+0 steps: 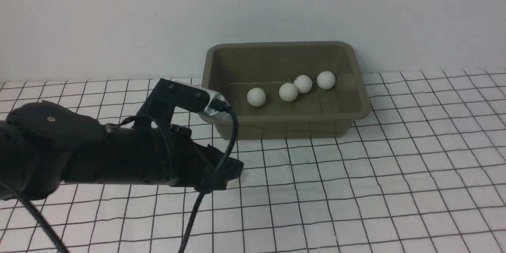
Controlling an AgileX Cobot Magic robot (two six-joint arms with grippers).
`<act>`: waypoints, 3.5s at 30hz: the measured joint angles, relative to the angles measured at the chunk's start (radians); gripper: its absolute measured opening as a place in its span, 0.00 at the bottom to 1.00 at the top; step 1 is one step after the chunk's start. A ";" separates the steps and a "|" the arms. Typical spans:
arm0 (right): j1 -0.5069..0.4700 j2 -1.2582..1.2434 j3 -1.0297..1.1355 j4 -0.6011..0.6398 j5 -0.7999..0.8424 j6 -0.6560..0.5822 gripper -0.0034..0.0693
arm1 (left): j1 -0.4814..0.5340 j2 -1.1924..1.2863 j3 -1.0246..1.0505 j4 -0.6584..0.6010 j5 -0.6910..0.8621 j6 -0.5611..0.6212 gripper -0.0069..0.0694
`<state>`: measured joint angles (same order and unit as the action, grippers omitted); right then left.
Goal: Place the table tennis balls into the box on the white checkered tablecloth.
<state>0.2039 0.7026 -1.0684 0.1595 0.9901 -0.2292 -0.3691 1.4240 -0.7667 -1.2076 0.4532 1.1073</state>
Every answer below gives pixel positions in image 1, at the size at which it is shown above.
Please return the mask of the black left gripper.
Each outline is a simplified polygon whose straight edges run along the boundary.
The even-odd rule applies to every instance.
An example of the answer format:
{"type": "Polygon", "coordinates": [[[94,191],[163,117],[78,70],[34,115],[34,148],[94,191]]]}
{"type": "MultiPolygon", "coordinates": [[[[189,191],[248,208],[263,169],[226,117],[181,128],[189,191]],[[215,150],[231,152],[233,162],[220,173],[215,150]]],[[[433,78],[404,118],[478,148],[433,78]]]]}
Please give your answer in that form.
{"type": "Polygon", "coordinates": [[[222,152],[211,145],[192,140],[192,130],[179,125],[159,129],[169,155],[170,173],[175,187],[206,188],[206,192],[224,191],[230,181],[239,179],[244,163],[228,158],[216,171],[222,152]]]}

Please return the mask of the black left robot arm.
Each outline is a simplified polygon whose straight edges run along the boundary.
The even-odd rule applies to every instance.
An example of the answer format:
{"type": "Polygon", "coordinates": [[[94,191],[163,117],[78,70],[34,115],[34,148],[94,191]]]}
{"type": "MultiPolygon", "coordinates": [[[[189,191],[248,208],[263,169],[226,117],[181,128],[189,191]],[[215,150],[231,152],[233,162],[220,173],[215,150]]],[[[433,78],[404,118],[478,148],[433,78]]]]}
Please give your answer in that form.
{"type": "Polygon", "coordinates": [[[224,154],[191,139],[191,130],[102,125],[52,102],[28,103],[1,122],[1,181],[29,200],[61,183],[166,185],[205,189],[224,154]]]}

